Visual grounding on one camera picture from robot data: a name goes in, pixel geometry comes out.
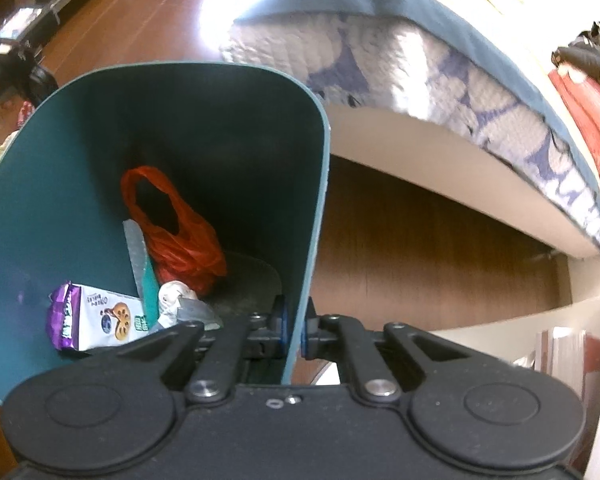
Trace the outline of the white purple biscuit package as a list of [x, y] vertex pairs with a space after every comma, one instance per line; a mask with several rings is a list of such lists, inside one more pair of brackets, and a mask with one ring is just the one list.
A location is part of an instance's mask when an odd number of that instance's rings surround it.
[[117, 347], [142, 338], [148, 330], [137, 298], [73, 282], [50, 294], [46, 334], [56, 350]]

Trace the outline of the grey white paper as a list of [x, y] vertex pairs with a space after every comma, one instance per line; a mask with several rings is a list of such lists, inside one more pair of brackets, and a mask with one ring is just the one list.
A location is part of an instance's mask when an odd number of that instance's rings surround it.
[[199, 322], [205, 330], [218, 330], [223, 322], [212, 307], [200, 300], [186, 284], [180, 281], [164, 283], [158, 291], [159, 316], [149, 333], [170, 328], [176, 324]]

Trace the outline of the clothes pile on bed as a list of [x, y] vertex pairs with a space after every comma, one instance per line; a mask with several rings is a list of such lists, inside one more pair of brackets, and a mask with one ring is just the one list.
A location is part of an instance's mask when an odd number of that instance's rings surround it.
[[588, 147], [600, 177], [600, 22], [580, 32], [550, 60], [550, 81]]

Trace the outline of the bed with orange bedspread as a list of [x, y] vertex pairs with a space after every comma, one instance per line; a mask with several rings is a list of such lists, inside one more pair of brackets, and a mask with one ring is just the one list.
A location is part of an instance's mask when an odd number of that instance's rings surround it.
[[297, 78], [337, 155], [488, 214], [574, 258], [600, 255], [600, 170], [549, 82], [454, 0], [210, 0], [220, 52]]

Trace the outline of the dark red snack wrapper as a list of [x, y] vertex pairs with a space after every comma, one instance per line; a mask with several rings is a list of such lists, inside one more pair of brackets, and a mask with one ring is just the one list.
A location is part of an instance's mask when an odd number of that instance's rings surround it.
[[29, 101], [24, 101], [22, 103], [22, 107], [20, 107], [20, 111], [18, 113], [17, 127], [21, 128], [27, 122], [27, 120], [33, 115], [34, 112], [35, 112], [35, 106]]

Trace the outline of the red plastic bag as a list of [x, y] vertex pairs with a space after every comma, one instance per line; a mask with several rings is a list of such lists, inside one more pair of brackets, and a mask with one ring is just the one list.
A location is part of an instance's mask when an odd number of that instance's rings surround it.
[[144, 234], [159, 283], [180, 281], [203, 297], [227, 276], [212, 225], [194, 211], [158, 168], [139, 166], [120, 180], [123, 203]]

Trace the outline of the white nightstand shelf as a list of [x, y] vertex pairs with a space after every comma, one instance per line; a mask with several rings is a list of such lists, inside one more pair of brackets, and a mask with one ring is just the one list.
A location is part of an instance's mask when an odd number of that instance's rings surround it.
[[[583, 300], [554, 310], [481, 325], [437, 330], [435, 334], [463, 346], [514, 362], [535, 352], [540, 333], [554, 327], [584, 330], [600, 340], [600, 297]], [[600, 344], [594, 356], [585, 360], [585, 383], [594, 388], [600, 399]], [[587, 479], [600, 479], [600, 409], [594, 418], [595, 434], [591, 454], [585, 464]]]

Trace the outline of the books on shelf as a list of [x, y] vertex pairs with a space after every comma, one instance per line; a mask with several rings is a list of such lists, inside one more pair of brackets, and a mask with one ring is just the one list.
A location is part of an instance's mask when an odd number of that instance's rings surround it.
[[514, 364], [550, 375], [577, 393], [585, 424], [569, 463], [584, 474], [600, 420], [600, 338], [586, 330], [555, 326], [538, 333], [535, 348]]

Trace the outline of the white teal tissue pack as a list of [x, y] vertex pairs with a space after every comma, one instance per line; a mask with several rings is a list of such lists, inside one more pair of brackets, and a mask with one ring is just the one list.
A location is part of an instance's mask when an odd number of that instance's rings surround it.
[[152, 268], [144, 234], [134, 220], [122, 222], [123, 232], [128, 248], [132, 273], [136, 285], [137, 296], [143, 304], [144, 315], [151, 333], [156, 332], [159, 317], [158, 291], [159, 285]]

